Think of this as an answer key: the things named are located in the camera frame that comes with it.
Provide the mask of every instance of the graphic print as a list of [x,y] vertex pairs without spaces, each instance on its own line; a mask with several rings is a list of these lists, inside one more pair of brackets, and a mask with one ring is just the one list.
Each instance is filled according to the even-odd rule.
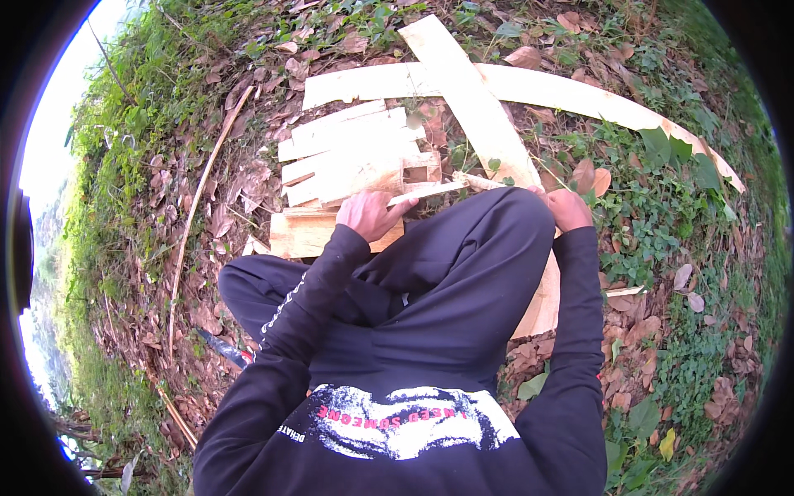
[[394,391],[376,402],[371,393],[356,387],[323,384],[304,405],[308,411],[293,413],[309,415],[308,423],[299,422],[305,428],[298,430],[353,458],[412,459],[430,448],[458,444],[491,450],[518,438],[510,419],[485,390],[466,393],[422,386]]

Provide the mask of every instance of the hoodie sleeve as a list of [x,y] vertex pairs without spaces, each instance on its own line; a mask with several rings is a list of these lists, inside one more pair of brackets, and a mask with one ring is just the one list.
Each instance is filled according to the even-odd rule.
[[369,245],[337,224],[322,255],[262,329],[254,362],[226,392],[196,448],[196,494],[226,494],[259,455],[264,444],[306,399],[309,362],[317,353],[334,304]]
[[554,241],[560,266],[560,314],[549,376],[515,427],[555,494],[603,493],[607,454],[601,429],[603,299],[596,229]]

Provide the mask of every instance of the sky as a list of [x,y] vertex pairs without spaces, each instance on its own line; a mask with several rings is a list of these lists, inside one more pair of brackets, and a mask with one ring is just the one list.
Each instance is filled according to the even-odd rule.
[[[100,40],[110,39],[128,14],[126,0],[102,0],[88,17]],[[35,220],[52,203],[58,188],[75,167],[75,159],[64,147],[71,126],[71,109],[88,89],[86,67],[94,66],[102,56],[87,23],[77,32],[61,57],[39,102],[30,127],[19,186],[30,197],[30,214]],[[19,319],[25,358],[44,397],[54,405],[44,358],[33,343],[34,325],[30,311]]]

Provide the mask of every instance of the hand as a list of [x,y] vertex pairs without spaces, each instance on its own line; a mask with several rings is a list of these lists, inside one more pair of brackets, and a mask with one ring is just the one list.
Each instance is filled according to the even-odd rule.
[[535,193],[549,207],[554,222],[563,233],[593,225],[590,209],[578,194],[568,190],[555,190],[547,194],[537,186],[529,186],[527,190]]
[[411,198],[386,210],[389,200],[390,193],[361,191],[342,203],[337,213],[337,224],[344,224],[356,231],[367,243],[378,241],[397,224],[404,213],[419,203],[418,198]]

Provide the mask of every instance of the ground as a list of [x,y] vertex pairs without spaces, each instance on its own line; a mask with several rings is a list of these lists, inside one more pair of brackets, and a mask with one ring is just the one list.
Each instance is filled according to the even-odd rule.
[[[283,208],[277,142],[294,126],[345,107],[334,102],[302,112],[303,80],[414,61],[395,29],[428,13],[472,61],[507,60],[571,76],[665,115],[703,136],[747,185],[739,194],[664,135],[505,104],[544,186],[578,190],[593,209],[602,287],[648,289],[605,301],[605,491],[683,494],[708,486],[742,437],[773,365],[789,267],[773,131],[735,51],[702,6],[151,5],[107,44],[116,75],[100,64],[75,108],[71,149],[82,160],[69,186],[64,300],[52,309],[71,358],[70,402],[90,414],[105,441],[96,452],[125,463],[144,450],[145,475],[132,492],[183,493],[191,478],[190,449],[150,379],[200,435],[238,374],[192,329],[203,326],[240,348],[256,346],[218,297],[216,282],[249,234],[267,243],[270,214]],[[509,57],[520,47],[528,48]],[[208,187],[194,198],[223,119],[251,83],[256,95],[225,140]],[[483,173],[443,100],[387,104],[422,119],[429,136],[422,149],[441,152],[446,175]],[[410,218],[467,194],[474,192],[427,199]],[[172,302],[192,202],[200,203]],[[173,362],[170,305],[178,306]],[[511,418],[542,385],[553,339],[550,332],[508,344],[499,401]]]

